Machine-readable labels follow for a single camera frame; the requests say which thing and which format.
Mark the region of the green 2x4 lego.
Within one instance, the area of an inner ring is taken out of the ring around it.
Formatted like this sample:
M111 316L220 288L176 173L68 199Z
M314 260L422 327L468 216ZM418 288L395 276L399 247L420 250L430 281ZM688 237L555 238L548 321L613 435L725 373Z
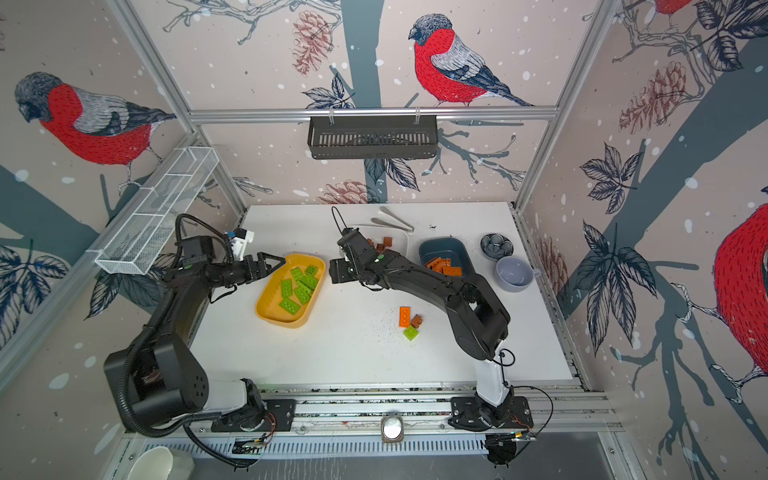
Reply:
M299 282L299 281L301 281L302 279L304 279L304 278L305 278L305 274L304 274L304 272L303 272L303 271L302 271L302 269L301 269L301 268L299 268L299 267L294 267L294 268L292 268L292 269L290 270L290 273L291 273L291 275L292 275L293 279L294 279L294 280L296 280L297 282Z
M282 298L290 298L293 296L294 286L292 279L285 279L280 282L280 292Z
M301 310L301 306L290 298L283 298L279 303L279 307L288 312L290 315L296 315Z

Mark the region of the green 2x3 lego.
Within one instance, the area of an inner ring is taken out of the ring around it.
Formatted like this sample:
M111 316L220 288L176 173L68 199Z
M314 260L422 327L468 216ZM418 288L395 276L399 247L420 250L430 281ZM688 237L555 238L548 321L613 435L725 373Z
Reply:
M298 284L294 288L294 294L302 305L306 305L311 301L313 291L303 284Z
M318 288L319 280L311 275L303 275L298 282L310 291L314 292Z

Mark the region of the green 2x3 lego top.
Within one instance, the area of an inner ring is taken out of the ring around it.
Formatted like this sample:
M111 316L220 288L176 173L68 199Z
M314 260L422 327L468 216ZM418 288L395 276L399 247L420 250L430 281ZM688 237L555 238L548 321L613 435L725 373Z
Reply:
M303 284L298 284L294 288L294 294L302 305L306 305L311 301L313 291Z

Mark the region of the green 2x4 lego bottom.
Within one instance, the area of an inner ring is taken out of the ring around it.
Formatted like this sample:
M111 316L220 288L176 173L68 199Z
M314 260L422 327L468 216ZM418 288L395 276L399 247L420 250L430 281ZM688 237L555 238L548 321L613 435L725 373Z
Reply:
M290 298L283 298L279 303L279 307L288 312L290 315L296 315L301 310L301 306Z

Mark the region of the orange curved lego piece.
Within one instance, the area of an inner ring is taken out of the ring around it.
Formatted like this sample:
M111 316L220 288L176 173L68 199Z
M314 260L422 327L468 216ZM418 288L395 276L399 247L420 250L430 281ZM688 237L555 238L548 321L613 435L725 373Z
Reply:
M431 260L430 262L428 262L426 264L426 267L433 271L438 271L443 267L443 264L444 264L444 259L441 257L437 257Z

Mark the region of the orange 2x4 lego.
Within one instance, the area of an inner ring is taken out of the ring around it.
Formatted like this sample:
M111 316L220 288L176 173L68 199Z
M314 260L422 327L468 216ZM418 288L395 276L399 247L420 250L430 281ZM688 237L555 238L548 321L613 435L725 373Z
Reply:
M451 267L451 260L450 259L442 259L442 258L440 258L438 264L435 266L435 270L438 273L443 273L444 269L446 267L448 267L448 268Z

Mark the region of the green 2x2 lego bottom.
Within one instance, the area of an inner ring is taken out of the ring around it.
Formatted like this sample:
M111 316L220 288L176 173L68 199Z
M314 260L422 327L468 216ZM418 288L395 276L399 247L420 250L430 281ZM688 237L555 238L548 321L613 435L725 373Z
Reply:
M403 334L409 341L413 341L419 335L419 331L415 327L409 326L403 331Z

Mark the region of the orange 2x3 lego brick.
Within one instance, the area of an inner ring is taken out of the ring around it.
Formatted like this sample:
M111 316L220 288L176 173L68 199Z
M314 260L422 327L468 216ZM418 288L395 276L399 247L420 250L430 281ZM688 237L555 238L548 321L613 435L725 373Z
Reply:
M461 277L463 275L463 270L461 267L444 266L442 273L447 276Z

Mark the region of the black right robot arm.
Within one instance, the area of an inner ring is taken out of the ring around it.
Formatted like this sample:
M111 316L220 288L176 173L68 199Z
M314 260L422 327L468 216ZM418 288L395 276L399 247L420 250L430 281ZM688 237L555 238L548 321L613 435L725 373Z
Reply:
M484 277L452 277L398 252L379 252L357 228L341 229L337 245L343 256L331 261L334 284L357 282L371 291L400 291L437 307L447 315L457 345L476 361L480 406L495 414L510 406L514 390L505 383L497 360L510 315Z

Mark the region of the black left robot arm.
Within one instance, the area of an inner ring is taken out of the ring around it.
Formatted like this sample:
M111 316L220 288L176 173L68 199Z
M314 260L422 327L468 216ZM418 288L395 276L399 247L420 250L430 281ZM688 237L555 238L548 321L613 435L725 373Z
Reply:
M218 261L214 240L195 236L176 242L164 276L164 297L131 344L105 361L116 408L130 431L162 437L206 410L212 385L189 344L208 306L217 300L213 292L225 288L231 294L286 264L284 257L264 252L238 260L229 247Z

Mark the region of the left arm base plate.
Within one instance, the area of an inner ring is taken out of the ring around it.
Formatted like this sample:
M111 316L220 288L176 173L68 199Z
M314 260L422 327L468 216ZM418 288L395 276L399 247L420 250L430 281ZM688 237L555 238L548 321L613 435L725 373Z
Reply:
M216 433L289 432L297 402L293 399L267 399L261 407L245 405L212 423Z

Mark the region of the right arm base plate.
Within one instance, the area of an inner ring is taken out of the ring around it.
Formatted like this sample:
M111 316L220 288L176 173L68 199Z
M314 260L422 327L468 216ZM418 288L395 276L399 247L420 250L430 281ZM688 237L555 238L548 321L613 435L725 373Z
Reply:
M534 426L528 400L508 396L501 405L492 406L478 395L452 397L451 415L447 423L459 430L484 432L490 429L524 429Z

